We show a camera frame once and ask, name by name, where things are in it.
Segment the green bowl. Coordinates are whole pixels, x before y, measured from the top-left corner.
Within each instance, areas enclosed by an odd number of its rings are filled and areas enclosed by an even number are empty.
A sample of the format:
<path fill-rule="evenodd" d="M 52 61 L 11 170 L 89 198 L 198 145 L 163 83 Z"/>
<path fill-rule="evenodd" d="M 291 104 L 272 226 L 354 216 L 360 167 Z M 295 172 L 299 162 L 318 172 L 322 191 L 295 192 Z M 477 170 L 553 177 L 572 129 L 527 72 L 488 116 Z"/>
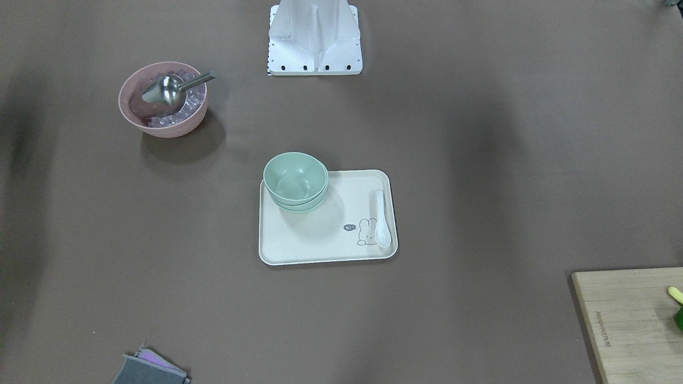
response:
<path fill-rule="evenodd" d="M 299 207 L 299 206 L 287 206 L 287 205 L 285 205 L 285 204 L 277 204 L 277 205 L 278 205 L 278 207 L 280 207 L 281 209 L 283 209 L 285 212 L 293 212 L 293 213 L 295 213 L 295 214 L 300 214 L 300 213 L 303 213 L 303 212 L 314 211 L 314 210 L 317 209 L 317 207 L 320 206 L 321 204 L 322 204 L 322 203 L 315 204 L 315 206 L 308 207 L 307 209 L 303 209 L 302 207 Z"/>
<path fill-rule="evenodd" d="M 328 185 L 327 167 L 314 156 L 289 151 L 264 166 L 263 182 L 276 203 L 300 206 L 321 195 Z"/>
<path fill-rule="evenodd" d="M 302 203 L 302 204 L 297 204 L 297 205 L 290 205 L 290 204 L 285 204 L 287 206 L 299 206 L 302 207 L 303 209 L 307 209 L 308 207 L 315 206 L 315 204 L 322 203 L 324 199 L 327 196 L 327 191 L 322 192 L 321 194 L 317 195 L 314 199 L 311 199 L 308 202 Z"/>

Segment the cream serving tray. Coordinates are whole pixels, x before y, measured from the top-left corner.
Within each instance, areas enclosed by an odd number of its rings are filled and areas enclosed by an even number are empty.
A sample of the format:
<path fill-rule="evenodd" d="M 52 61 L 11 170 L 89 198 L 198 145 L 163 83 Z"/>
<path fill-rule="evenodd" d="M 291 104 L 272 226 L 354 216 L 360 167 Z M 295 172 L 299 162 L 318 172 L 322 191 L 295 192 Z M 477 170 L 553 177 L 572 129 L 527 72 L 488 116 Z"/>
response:
<path fill-rule="evenodd" d="M 389 246 L 376 243 L 376 194 L 384 194 Z M 271 266 L 386 259 L 399 249 L 390 179 L 381 170 L 329 172 L 329 189 L 320 205 L 288 212 L 259 186 L 261 260 Z"/>

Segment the green bowl on tray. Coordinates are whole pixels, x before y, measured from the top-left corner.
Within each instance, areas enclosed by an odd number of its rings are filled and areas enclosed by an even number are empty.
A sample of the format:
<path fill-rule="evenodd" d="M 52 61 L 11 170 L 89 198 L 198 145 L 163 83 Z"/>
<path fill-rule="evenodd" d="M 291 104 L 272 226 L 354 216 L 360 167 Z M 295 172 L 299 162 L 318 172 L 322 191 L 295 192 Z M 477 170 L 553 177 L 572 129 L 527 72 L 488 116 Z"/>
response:
<path fill-rule="evenodd" d="M 293 212 L 293 213 L 295 213 L 295 214 L 300 214 L 300 213 L 303 213 L 303 212 L 314 211 L 314 210 L 317 209 L 317 207 L 320 206 L 321 204 L 322 204 L 322 203 L 315 204 L 315 206 L 308 207 L 307 209 L 303 209 L 302 207 L 299 207 L 299 206 L 287 206 L 287 205 L 285 205 L 285 204 L 277 204 L 277 205 L 278 205 L 278 207 L 280 207 L 281 209 L 283 209 L 285 212 Z"/>

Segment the white ceramic spoon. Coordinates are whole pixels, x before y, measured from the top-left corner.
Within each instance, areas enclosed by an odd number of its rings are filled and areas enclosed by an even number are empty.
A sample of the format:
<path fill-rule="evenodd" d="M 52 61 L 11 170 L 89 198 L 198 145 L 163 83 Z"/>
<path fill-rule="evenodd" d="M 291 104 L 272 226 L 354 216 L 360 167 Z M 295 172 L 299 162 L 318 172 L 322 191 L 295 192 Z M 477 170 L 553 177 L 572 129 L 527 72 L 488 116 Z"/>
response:
<path fill-rule="evenodd" d="M 376 224 L 374 229 L 374 241 L 382 250 L 387 251 L 392 242 L 388 219 L 386 218 L 386 198 L 385 192 L 381 189 L 374 191 L 374 201 L 376 202 Z"/>

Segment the pink bowl with ice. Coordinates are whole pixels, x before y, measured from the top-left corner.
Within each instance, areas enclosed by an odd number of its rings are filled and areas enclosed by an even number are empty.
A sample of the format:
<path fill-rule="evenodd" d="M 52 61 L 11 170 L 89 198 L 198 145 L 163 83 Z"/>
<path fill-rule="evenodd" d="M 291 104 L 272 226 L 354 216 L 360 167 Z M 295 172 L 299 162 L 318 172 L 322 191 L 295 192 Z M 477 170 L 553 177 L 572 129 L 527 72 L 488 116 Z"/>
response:
<path fill-rule="evenodd" d="M 194 131 L 207 116 L 207 82 L 216 77 L 177 61 L 152 63 L 124 81 L 118 107 L 144 133 L 179 138 Z"/>

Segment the metal ice scoop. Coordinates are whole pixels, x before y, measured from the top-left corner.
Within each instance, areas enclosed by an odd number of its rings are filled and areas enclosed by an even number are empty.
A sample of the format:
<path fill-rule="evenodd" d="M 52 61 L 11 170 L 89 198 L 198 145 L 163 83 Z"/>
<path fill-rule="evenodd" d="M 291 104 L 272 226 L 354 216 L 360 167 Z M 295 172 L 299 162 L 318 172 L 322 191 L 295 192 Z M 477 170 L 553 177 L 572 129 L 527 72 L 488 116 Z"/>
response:
<path fill-rule="evenodd" d="M 188 80 L 183 80 L 180 76 L 175 74 L 160 75 L 142 91 L 141 99 L 146 103 L 174 106 L 178 103 L 185 102 L 186 90 L 204 84 L 215 78 L 217 78 L 217 75 L 213 72 L 207 72 Z"/>

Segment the grey folded cloth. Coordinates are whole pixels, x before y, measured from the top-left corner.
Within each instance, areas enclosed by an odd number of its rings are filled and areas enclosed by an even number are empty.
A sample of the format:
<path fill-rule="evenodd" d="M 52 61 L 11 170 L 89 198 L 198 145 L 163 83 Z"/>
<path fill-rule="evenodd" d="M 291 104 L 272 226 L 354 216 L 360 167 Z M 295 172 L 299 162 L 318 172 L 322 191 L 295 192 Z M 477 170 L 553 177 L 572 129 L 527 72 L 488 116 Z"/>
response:
<path fill-rule="evenodd" d="M 134 355 L 123 355 L 112 383 L 191 383 L 191 378 L 151 348 L 141 347 Z"/>

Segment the bamboo cutting board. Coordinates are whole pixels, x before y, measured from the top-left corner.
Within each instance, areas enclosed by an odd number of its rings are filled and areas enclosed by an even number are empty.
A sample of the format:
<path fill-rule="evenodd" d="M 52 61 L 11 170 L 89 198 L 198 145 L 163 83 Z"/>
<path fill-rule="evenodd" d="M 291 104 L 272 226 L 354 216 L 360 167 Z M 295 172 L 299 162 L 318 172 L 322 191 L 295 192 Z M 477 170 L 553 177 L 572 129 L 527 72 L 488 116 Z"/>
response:
<path fill-rule="evenodd" d="M 571 275 L 604 383 L 681 383 L 681 267 L 579 271 Z"/>

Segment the yellow plastic knife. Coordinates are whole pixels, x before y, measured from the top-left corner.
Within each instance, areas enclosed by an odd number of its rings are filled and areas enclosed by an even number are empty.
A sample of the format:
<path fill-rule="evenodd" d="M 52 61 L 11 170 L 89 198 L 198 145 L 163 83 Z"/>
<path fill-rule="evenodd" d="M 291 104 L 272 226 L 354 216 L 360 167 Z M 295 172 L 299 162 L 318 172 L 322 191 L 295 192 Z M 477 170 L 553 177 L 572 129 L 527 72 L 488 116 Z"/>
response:
<path fill-rule="evenodd" d="M 675 286 L 668 287 L 668 294 L 683 306 L 683 293 Z"/>

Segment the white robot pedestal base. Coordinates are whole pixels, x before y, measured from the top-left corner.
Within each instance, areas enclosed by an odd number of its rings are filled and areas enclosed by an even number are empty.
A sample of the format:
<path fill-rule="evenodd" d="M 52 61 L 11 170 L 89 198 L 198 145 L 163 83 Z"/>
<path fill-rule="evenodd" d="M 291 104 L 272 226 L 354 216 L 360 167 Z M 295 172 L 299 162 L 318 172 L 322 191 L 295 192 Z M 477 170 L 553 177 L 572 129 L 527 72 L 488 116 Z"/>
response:
<path fill-rule="evenodd" d="M 269 75 L 362 73 L 356 6 L 347 1 L 280 1 L 271 7 L 269 17 Z"/>

